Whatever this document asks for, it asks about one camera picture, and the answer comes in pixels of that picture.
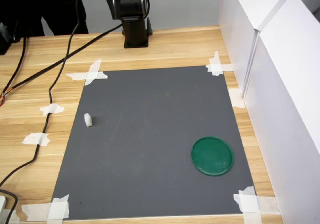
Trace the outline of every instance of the green lid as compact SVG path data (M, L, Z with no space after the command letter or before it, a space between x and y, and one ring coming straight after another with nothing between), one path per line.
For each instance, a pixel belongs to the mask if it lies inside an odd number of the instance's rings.
M215 137L198 140L192 148L191 158L193 165L208 176L223 175L234 164L234 154L229 145Z

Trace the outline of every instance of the wooden tabletop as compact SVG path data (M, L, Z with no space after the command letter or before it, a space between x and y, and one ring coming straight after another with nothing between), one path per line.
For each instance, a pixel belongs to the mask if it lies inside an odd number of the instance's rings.
M71 51L95 38L96 34L76 35ZM36 72L62 59L67 51L69 36L35 37L27 42L23 66L13 82L17 84ZM13 44L5 56L0 56L0 88L3 89L14 73L22 53L23 42ZM165 67L205 66L218 51L222 64L230 64L219 27L186 28L155 31L149 48L124 49L124 37L112 33L67 61L62 76L52 91L54 103L64 112L53 114L47 133L50 143L41 147L35 163L15 173L3 189L19 197L17 214L22 221L27 216L22 204L51 202L71 128L77 112L84 81L72 81L65 73L88 72L92 63L102 58L100 71L133 70ZM41 107L49 105L49 87L60 66L32 82L14 90L0 108L0 180L10 171L31 160L36 146L22 141L30 133L42 132L45 117ZM228 88L238 88L233 72L224 73ZM246 157L259 196L274 196L269 176L246 109L234 108ZM8 198L7 209L13 200ZM280 215L266 215L263 223L281 224ZM133 218L119 220L81 221L82 223L244 223L242 215L195 217Z

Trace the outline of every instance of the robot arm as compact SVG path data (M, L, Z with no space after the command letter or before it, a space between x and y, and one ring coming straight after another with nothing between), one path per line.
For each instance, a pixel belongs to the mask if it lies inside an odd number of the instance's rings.
M114 20L121 20L125 35L125 48L148 47L152 35L150 19L145 17L150 9L149 0L106 0Z

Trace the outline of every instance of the white tape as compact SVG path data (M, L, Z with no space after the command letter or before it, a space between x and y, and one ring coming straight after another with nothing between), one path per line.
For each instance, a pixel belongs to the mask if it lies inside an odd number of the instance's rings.
M84 114L84 121L87 127L93 126L92 117L89 113Z
M280 214L276 198L257 196L253 186L239 190L233 198L243 212L245 224L262 224L261 214Z
M233 72L234 66L232 64L222 64L222 69L224 72Z
M50 224L61 224L63 219L69 218L69 195L54 198L52 203L25 204L22 211L28 216L27 221L48 221Z
M46 116L49 113L62 113L65 109L57 103L52 103L47 107L40 108L40 110L43 112L43 115Z
M232 64L221 64L219 52L215 52L214 58L210 59L210 64L206 66L208 72L211 72L213 76L219 76L224 72L233 72L234 67Z
M0 223L4 224L6 223L6 220L7 220L7 217L9 215L9 212L10 210L9 209L3 209L0 213ZM11 215L11 218L10 218L10 221L9 221L9 224L19 224L20 223L20 218L17 216L17 211L14 210L12 215Z
M85 86L91 84L95 79L107 79L108 76L103 72L99 72L102 59L97 60L90 66L88 73L67 73L75 81L85 80Z
M210 64L206 66L208 68L208 72L211 72L213 76L219 76L224 73L219 52L215 52L214 58L210 59Z
M30 133L26 138L23 140L23 144L29 145L38 145L47 146L50 140L48 139L48 134L46 133Z
M233 107L246 108L245 102L242 99L239 88L230 88L229 96Z

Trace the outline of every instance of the black cable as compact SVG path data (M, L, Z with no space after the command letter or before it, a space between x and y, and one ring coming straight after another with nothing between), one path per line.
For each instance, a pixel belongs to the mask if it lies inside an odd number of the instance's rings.
M78 27L79 27L79 25L80 25L80 14L79 14L79 7L78 7L78 2L79 2L79 0L75 0L75 1L76 1L76 3L75 3L75 9L76 9L75 12L76 12L76 17L77 17L77 25L75 26L75 28L74 28L74 30L73 30L73 32L72 32L72 34L71 34L71 37L70 37L70 39L69 39L68 49L67 49L67 52L66 52L66 56L64 57L63 64L62 64L62 67L61 67L61 69L60 69L60 72L59 72L59 74L57 75L55 81L53 82L53 84L51 85L51 87L50 87L50 89L49 89L50 103L53 103L51 90L54 88L54 86L55 86L56 83L58 82L58 80L59 80L59 78L60 78L60 76L61 76L61 73L62 73L62 71L63 71L63 69L64 69L64 67L65 67L65 65L66 65L65 63L66 63L67 58L68 58L69 53L70 53L72 38L74 37L75 32L77 31L77 29L78 29Z
M144 19L146 19L146 18L148 17L149 13L150 13L150 0L147 0L147 2L148 2L148 12L147 12L147 14L146 14L146 16L145 16ZM93 43L97 42L98 40L102 39L103 37L105 37L105 36L108 35L109 33L113 32L113 31L115 31L115 30L117 30L118 28L121 28L121 27L122 27L122 24L118 25L117 27L115 27L115 28L113 28L113 29L111 29L111 30L103 33L103 34L100 34L99 36L97 36L96 38L94 38L93 40L91 40L90 42L88 42L87 44L85 44L84 46L82 46L81 48L79 48L79 49L75 50L74 52L72 52L71 54L69 54L69 55L67 56L67 59L75 56L76 54L78 54L79 52L81 52L82 50L84 50L85 48L89 47L89 46L92 45ZM60 64L62 64L63 61L64 61L64 58L61 59L61 60L59 60L58 62L50 65L49 67L47 67L47 68L39 71L38 73L32 75L31 77L27 78L26 80L24 80L24 81L16 84L15 86L12 87L12 89L16 89L16 88L18 88L18 87L20 87L20 86L22 86L22 85L24 85L24 84L26 84L26 83L34 80L35 78L38 78L39 76L47 73L48 71L50 71L50 70L54 69L55 67L59 66Z
M52 86L51 86L50 89L49 89L50 103L53 103L53 102L52 102L53 99L52 99L51 90L54 88L54 86L56 85L56 83L58 82L58 80L59 80L59 78L60 78L60 76L61 76L61 73L62 73L62 71L63 71L63 69L64 69L64 67L65 67L65 63L66 63L67 57L68 57L69 52L70 52L72 38L73 38L75 32L77 31L79 25L80 25L80 15L79 15L78 6L79 6L79 0L76 0L75 8L76 8L76 16L77 16L77 25L75 26L75 28L74 28L71 36L70 36L67 53L66 53L66 56L65 56L65 58L64 58L64 60L63 60L63 65L62 65L62 67L61 67L61 69L60 69L60 72L59 72L58 76L56 77L55 81L53 82ZM46 130L47 130L50 116L51 116L51 114L48 113L48 115L47 115L47 117L46 117L46 120L45 120L45 125L44 125L44 128L43 128L43 131L42 131L43 133L45 133ZM17 171L20 170L21 168L29 165L30 163L33 163L33 162L37 159L37 157L38 157L39 150L40 150L40 144L37 144L33 159L30 160L30 161L28 161L28 162L26 162L25 164L22 164L21 166L19 166L19 167L17 167L16 169L14 169L11 173L9 173L9 174L3 179L3 181L0 183L0 187L1 187L15 172L17 172ZM6 219L6 222L5 222L5 224L9 224L9 221L10 221L10 218L11 218L11 216L12 216L12 213L14 212L14 210L15 210L15 208L16 208L16 206L17 206L18 197L17 197L15 194L13 194L13 193L11 193L11 192L9 192L9 191L6 191L6 190L0 189L0 192L9 194L9 195L11 195L12 197L14 197L14 199L15 199L14 205L13 205L13 207L11 208L11 210L10 210L10 212L9 212L9 215L8 215L8 217L7 217L7 219Z
M8 82L8 84L6 85L6 87L4 88L4 90L2 91L2 94L5 94L5 92L7 91L7 89L9 88L9 86L11 85L11 83L13 82L14 78L16 77L16 75L18 74L20 68L21 68L21 65L22 65L22 62L25 58L25 54L26 54L26 47L27 47L27 38L24 38L23 39L23 51L22 51L22 55L21 55L21 58L20 58L20 61L19 61L19 64L16 68L16 71L14 72L14 74L12 75L10 81Z

